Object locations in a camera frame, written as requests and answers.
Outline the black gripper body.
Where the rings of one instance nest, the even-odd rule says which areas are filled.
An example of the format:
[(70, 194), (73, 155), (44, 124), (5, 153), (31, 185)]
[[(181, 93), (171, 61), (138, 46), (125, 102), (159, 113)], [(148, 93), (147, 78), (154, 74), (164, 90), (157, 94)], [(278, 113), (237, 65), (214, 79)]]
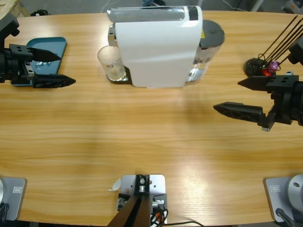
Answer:
[(32, 72), (30, 62), (32, 61), (32, 51), (29, 48), (4, 48), (0, 52), (0, 82), (9, 80), (12, 85), (32, 85), (32, 80), (27, 76)]
[(292, 89), (278, 91), (271, 94), (274, 100), (275, 117), (274, 122), (291, 124), (297, 121), (298, 125), (303, 124), (303, 82), (297, 81)]

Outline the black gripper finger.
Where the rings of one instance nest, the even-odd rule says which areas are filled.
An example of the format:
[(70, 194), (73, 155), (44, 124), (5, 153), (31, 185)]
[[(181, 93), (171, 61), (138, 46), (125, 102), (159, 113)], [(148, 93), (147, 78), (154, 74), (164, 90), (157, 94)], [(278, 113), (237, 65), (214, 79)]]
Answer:
[(22, 61), (53, 62), (61, 59), (51, 51), (24, 45), (10, 44), (9, 49), (13, 58), (17, 58)]
[(75, 79), (65, 76), (63, 74), (35, 74), (33, 78), (28, 79), (20, 77), (18, 79), (19, 86), (31, 86), (33, 88), (59, 88), (67, 87), (76, 82)]
[(254, 122), (263, 131), (270, 131), (275, 123), (275, 112), (266, 115), (260, 106), (244, 105), (242, 103), (224, 102), (214, 105), (214, 109), (222, 115), (242, 121)]
[(299, 83), (299, 76), (251, 76), (238, 82), (238, 85), (256, 91), (290, 91)]

